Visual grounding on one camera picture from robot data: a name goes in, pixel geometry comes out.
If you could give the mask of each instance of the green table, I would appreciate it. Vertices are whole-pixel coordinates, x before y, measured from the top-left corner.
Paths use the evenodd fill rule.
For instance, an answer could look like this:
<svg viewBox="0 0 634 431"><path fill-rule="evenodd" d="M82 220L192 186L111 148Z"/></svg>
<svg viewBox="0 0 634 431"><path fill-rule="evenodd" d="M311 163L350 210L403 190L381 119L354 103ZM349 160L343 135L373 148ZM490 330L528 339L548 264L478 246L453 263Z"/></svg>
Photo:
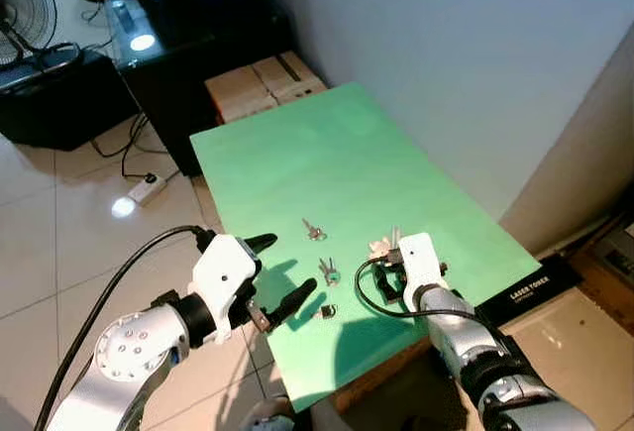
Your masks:
<svg viewBox="0 0 634 431"><path fill-rule="evenodd" d="M445 279L474 305L539 266L357 84L191 141L225 229L279 237L261 254L260 304L270 310L306 278L318 280L304 307L268 337L296 410L426 335L421 321L377 315L354 292L369 241L387 236L392 225L404 235L428 232L449 265ZM310 241L302 218L328 238ZM341 272L337 286L328 287L318 270L319 259L329 257ZM380 302L370 275L363 284ZM334 318L312 318L323 304L337 306Z"/></svg>

